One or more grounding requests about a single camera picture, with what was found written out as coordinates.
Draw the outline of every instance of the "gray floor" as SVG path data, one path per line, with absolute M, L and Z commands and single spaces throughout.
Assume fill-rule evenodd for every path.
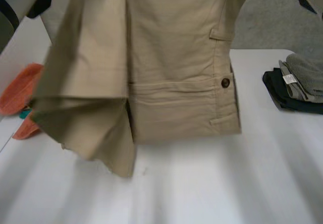
M 51 38 L 68 0 L 53 0 L 43 15 Z M 298 0 L 247 0 L 239 15 L 232 48 L 289 49 L 307 57 L 323 57 L 323 22 Z

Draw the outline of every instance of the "clothing tag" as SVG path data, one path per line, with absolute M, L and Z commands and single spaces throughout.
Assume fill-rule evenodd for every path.
M 292 74 L 283 76 L 283 79 L 285 80 L 286 84 L 297 83 L 297 80 L 295 79 L 294 75 L 292 75 Z

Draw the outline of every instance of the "orange cloth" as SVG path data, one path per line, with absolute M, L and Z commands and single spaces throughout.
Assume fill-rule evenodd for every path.
M 43 65 L 32 63 L 20 72 L 0 96 L 0 114 L 13 115 L 27 105 L 42 69 Z
M 30 119 L 31 115 L 32 115 L 32 112 L 27 116 L 27 118 L 24 120 L 24 122 L 22 123 L 22 125 L 17 130 L 17 132 L 13 135 L 12 138 L 17 140 L 22 140 L 22 139 L 32 137 L 40 132 L 40 129 L 38 128 L 36 123 L 34 123 Z

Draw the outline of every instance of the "khaki pants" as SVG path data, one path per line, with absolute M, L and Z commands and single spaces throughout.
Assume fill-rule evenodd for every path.
M 229 50 L 244 1 L 71 0 L 33 119 L 123 177 L 134 142 L 239 133 Z

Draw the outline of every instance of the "brown button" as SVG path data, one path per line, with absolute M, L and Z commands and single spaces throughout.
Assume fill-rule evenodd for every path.
M 230 85 L 230 79 L 227 79 L 227 78 L 223 79 L 221 82 L 221 85 L 223 88 L 228 88 Z

